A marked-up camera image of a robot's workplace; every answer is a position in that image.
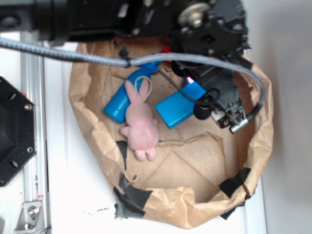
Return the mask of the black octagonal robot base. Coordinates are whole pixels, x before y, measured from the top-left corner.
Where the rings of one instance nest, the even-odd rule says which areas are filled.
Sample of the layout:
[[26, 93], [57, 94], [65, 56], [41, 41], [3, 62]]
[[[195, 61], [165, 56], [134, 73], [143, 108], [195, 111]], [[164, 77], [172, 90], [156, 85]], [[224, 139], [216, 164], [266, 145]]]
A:
[[36, 152], [35, 106], [0, 78], [0, 186], [7, 186]]

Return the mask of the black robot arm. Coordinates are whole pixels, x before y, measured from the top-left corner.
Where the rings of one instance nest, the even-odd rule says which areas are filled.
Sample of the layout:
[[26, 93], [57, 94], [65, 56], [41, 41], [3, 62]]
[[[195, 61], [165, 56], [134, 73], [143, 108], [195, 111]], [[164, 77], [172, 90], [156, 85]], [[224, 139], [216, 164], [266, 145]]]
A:
[[[239, 0], [3, 0], [0, 29], [36, 31], [39, 40], [57, 44], [165, 36], [168, 52], [252, 66], [242, 57], [249, 45]], [[258, 108], [245, 112], [233, 68], [192, 59], [175, 59], [172, 68], [193, 78], [199, 88], [185, 87], [156, 105], [169, 128], [195, 115], [212, 117], [235, 133], [257, 115]]]

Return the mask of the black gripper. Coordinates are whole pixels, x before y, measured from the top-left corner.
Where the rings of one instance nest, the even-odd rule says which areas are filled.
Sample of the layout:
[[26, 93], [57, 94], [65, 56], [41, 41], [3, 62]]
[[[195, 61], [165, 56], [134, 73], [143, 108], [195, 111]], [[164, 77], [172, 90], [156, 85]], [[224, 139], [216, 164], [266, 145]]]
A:
[[230, 126], [233, 134], [252, 121], [253, 114], [246, 114], [234, 84], [233, 69], [186, 61], [173, 61], [172, 69], [176, 75], [193, 80], [178, 92], [194, 104], [191, 112], [197, 119], [217, 115], [214, 120], [220, 128]]

